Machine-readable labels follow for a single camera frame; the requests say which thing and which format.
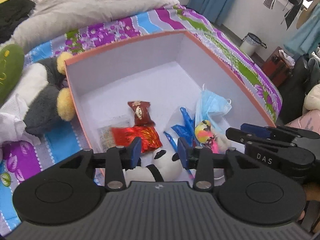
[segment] white tissue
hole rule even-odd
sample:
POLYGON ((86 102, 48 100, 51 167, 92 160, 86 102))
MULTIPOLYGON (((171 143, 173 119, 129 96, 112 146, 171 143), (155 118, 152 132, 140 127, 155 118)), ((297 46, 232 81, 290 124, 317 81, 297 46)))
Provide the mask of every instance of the white tissue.
POLYGON ((28 111, 26 102, 18 94, 12 95, 0 108, 0 146, 5 141, 27 141, 33 146, 40 144, 38 137, 25 131, 23 121, 28 111))

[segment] gray ribbed panel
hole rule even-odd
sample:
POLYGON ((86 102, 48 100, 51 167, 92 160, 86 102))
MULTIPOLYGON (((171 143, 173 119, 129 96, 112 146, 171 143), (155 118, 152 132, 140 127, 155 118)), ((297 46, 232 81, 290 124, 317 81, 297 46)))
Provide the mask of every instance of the gray ribbed panel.
POLYGON ((258 228, 226 214, 208 193, 186 182, 133 182, 107 194, 86 218, 59 227, 23 222, 7 240, 307 240, 295 223, 258 228))

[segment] yellow plush foot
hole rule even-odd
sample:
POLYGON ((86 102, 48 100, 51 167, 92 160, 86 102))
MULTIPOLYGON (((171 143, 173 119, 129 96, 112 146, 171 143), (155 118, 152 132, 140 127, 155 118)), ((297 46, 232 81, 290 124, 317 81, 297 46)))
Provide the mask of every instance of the yellow plush foot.
POLYGON ((66 63, 64 61, 71 57, 73 57, 73 55, 69 52, 62 52, 60 56, 57 57, 57 69, 62 75, 66 74, 66 63))
POLYGON ((71 121, 76 114, 76 109, 72 101, 71 91, 69 88, 60 90, 57 98, 58 115, 62 120, 71 121))

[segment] gray plush toy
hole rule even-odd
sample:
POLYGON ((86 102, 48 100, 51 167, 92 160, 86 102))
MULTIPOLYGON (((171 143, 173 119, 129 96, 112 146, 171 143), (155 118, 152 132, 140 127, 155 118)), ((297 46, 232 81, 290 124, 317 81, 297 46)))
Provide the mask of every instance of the gray plush toy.
POLYGON ((33 63, 22 72, 12 95, 17 93, 29 108, 23 118, 27 133, 43 134, 57 121, 71 121, 75 116, 70 89, 60 89, 65 78, 64 60, 70 57, 64 52, 58 58, 33 63))

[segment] metal screw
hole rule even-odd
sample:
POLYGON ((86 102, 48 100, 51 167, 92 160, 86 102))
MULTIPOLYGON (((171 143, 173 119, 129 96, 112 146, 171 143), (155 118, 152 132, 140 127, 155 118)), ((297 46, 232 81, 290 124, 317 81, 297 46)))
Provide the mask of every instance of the metal screw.
POLYGON ((111 189, 120 189, 123 186, 123 183, 117 180, 110 181, 107 186, 111 189))
POLYGON ((211 187, 211 185, 212 184, 210 182, 205 181, 205 180, 201 180, 196 183, 196 187, 199 189, 208 189, 211 187))

